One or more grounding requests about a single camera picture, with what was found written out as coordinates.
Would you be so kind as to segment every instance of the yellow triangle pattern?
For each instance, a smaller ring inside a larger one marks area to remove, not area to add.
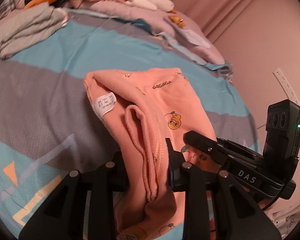
[[[3,168],[4,174],[8,176],[9,179],[14,183],[14,185],[18,186],[16,170],[14,167],[14,161],[10,163],[7,167]]]

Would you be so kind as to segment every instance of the gray folded cloth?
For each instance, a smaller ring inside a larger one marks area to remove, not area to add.
[[[67,12],[41,3],[7,20],[0,27],[0,58],[43,41],[66,24]]]

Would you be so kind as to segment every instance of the white strip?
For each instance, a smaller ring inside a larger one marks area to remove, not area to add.
[[[93,105],[93,110],[98,118],[102,121],[103,116],[114,109],[116,102],[117,98],[113,92],[110,92],[96,99]]]
[[[292,102],[296,103],[297,105],[300,105],[295,92],[293,91],[287,78],[283,75],[280,68],[278,68],[276,71],[274,71],[273,74],[279,81],[279,83],[280,83],[281,87],[283,88],[284,92],[286,93],[288,99],[290,99]]]
[[[44,197],[50,194],[60,182],[61,176],[58,175],[46,186],[39,189],[34,194],[33,198],[21,210],[15,213],[12,218],[20,225],[25,226],[26,223],[23,222],[22,219],[33,210],[33,208],[40,202],[40,200],[42,200]]]

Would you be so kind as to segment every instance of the cartoon character print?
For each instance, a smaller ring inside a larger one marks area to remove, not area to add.
[[[166,114],[165,117],[168,117],[170,118],[168,120],[168,127],[171,129],[171,130],[175,130],[175,129],[178,129],[180,126],[181,126],[181,115],[180,114],[176,114],[174,111],[169,113],[169,114]]]
[[[141,94],[146,95],[140,88],[136,87],[136,89],[138,89]]]
[[[160,236],[163,236],[165,233],[168,233],[173,228],[175,228],[175,226],[173,225],[173,223],[168,224],[167,226],[161,227],[160,230],[159,230]]]
[[[182,75],[183,78],[184,78],[186,81],[188,81],[188,82],[190,83],[189,79],[188,79],[186,76],[184,76],[184,75],[182,74],[182,72],[175,72],[175,73],[177,73],[178,75]]]
[[[131,76],[131,73],[126,73],[126,74],[124,74],[124,73],[122,73],[122,71],[120,71],[120,70],[116,70],[117,72],[119,72],[119,73],[121,73],[122,75],[125,75],[126,77],[130,77]]]
[[[199,155],[199,157],[197,158],[197,154],[195,153],[191,153],[191,148],[192,146],[188,147],[187,145],[183,146],[180,150],[181,153],[185,153],[187,152],[188,155],[190,155],[190,158],[188,160],[188,162],[193,163],[196,166],[200,166],[200,162],[201,161],[205,161],[207,159],[206,156],[204,156],[203,152],[201,152],[201,154]]]
[[[117,239],[118,240],[145,240],[147,233],[138,226],[132,226],[121,232]]]

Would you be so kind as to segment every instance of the camera lens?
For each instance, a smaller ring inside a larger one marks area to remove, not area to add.
[[[270,125],[270,123],[271,123],[271,114],[268,115],[267,125]]]
[[[278,120],[279,120],[279,115],[278,113],[275,113],[274,114],[274,117],[273,117],[273,127],[276,128],[277,125],[278,125]]]
[[[281,126],[281,128],[283,128],[286,125],[286,120],[287,120],[286,114],[282,113],[282,115],[280,117],[280,126]]]

